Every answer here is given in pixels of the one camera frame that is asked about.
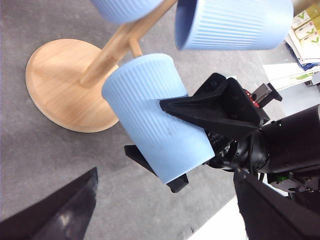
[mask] wooden stand base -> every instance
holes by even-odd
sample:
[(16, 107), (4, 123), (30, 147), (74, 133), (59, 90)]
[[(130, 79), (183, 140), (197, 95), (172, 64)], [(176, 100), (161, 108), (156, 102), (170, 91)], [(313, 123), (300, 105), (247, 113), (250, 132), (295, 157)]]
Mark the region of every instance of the wooden stand base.
[[(26, 86), (33, 102), (47, 118), (82, 133), (100, 132), (118, 122), (101, 95), (105, 81), (89, 89), (80, 84), (83, 72), (100, 52), (100, 48), (85, 41), (59, 39), (33, 53), (26, 67)], [(104, 79), (117, 68), (116, 65)]]

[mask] light blue mug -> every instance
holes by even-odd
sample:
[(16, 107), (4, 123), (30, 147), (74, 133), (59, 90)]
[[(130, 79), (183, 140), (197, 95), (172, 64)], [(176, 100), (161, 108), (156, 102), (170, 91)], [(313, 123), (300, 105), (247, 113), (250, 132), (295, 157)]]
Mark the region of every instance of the light blue mug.
[(115, 24), (125, 24), (143, 18), (163, 0), (91, 0), (100, 14)]
[(293, 15), (291, 0), (179, 0), (175, 42), (180, 50), (273, 49)]
[(187, 95), (173, 59), (162, 53), (127, 62), (102, 87), (102, 96), (165, 184), (215, 156), (202, 128), (160, 107), (161, 99)]

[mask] wooden peg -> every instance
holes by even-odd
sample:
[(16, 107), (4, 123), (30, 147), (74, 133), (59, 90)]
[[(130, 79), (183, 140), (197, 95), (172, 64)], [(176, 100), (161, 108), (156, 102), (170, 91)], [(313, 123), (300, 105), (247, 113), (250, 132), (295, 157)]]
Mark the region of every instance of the wooden peg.
[(129, 46), (130, 46), (132, 54), (135, 58), (143, 55), (141, 48), (140, 48), (140, 45), (139, 45), (139, 42), (136, 38), (131, 37), (129, 39)]
[(129, 39), (140, 40), (176, 2), (177, 0), (164, 0), (158, 8), (144, 18), (120, 26), (83, 73), (80, 84), (89, 89), (105, 80), (108, 72), (130, 51)]

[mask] gray carpet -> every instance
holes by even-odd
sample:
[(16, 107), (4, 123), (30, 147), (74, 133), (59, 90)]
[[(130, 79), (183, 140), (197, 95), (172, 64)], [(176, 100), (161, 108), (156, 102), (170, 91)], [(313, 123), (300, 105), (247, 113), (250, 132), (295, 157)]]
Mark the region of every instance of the gray carpet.
[[(254, 51), (178, 51), (175, 7), (141, 40), (144, 53), (171, 55), (193, 94), (213, 72), (236, 74), (252, 91), (267, 81)], [(183, 240), (234, 195), (233, 175), (198, 167), (190, 184), (172, 194), (128, 159), (131, 140), (120, 123), (100, 133), (72, 132), (48, 120), (30, 99), (25, 68), (48, 41), (73, 38), (102, 48), (117, 26), (105, 22), (89, 0), (1, 1), (1, 219), (5, 219), (97, 166), (97, 205), (87, 240)], [(267, 108), (283, 116), (278, 104)]]

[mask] robotic arm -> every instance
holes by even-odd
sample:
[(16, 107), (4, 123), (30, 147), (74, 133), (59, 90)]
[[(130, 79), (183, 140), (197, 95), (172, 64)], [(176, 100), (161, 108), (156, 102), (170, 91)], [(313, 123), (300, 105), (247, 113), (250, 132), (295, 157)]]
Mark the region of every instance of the robotic arm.
[[(160, 106), (206, 130), (215, 157), (204, 165), (234, 172), (249, 239), (320, 239), (320, 105), (265, 125), (270, 118), (263, 107), (273, 99), (282, 97), (270, 83), (250, 93), (214, 73), (194, 96), (161, 100)], [(154, 173), (135, 145), (124, 149)], [(262, 184), (265, 174), (288, 198)], [(167, 185), (177, 193), (188, 183), (184, 174)]]

